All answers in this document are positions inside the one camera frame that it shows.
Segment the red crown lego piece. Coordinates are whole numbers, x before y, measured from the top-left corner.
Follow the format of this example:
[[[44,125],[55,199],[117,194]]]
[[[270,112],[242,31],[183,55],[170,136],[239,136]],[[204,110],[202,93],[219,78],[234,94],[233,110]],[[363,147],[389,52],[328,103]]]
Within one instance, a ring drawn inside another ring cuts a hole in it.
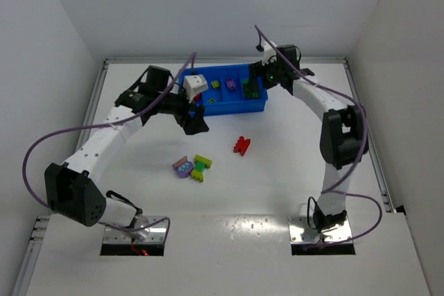
[[[250,138],[245,138],[244,136],[240,136],[237,139],[236,144],[234,145],[233,152],[239,153],[241,156],[244,156],[249,148]]]

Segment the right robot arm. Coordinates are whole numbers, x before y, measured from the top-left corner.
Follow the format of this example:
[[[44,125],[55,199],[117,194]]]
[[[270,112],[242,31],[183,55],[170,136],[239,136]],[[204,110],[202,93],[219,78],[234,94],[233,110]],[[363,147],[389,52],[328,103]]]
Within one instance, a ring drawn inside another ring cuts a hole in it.
[[[315,73],[300,67],[298,47],[260,42],[262,59],[249,66],[249,85],[276,85],[302,101],[321,121],[320,152],[325,161],[323,187],[314,202],[312,228],[321,232],[344,223],[346,194],[353,169],[368,151],[364,111],[339,92],[319,83]]]

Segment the purple butterfly lego brick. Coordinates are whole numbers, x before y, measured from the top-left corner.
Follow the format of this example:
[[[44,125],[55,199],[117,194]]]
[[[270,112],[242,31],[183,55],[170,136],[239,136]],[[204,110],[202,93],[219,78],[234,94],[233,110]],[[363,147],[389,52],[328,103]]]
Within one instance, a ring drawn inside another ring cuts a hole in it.
[[[236,90],[236,84],[235,84],[235,82],[234,82],[234,80],[233,79],[231,79],[231,78],[227,78],[226,80],[225,80],[225,84],[226,84],[226,87],[227,87],[227,90],[229,91],[229,92],[233,92],[233,91],[235,91]]]

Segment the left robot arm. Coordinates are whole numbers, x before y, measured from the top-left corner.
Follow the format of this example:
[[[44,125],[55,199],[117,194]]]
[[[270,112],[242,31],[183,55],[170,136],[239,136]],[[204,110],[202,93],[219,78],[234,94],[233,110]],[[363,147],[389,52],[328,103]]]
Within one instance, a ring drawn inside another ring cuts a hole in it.
[[[130,229],[142,210],[122,197],[103,194],[99,180],[120,148],[156,114],[170,114],[187,135],[209,130],[205,108],[194,98],[207,90],[203,75],[185,76],[178,90],[171,72],[149,66],[114,102],[105,123],[61,164],[50,164],[44,172],[49,208],[86,227],[110,225]]]

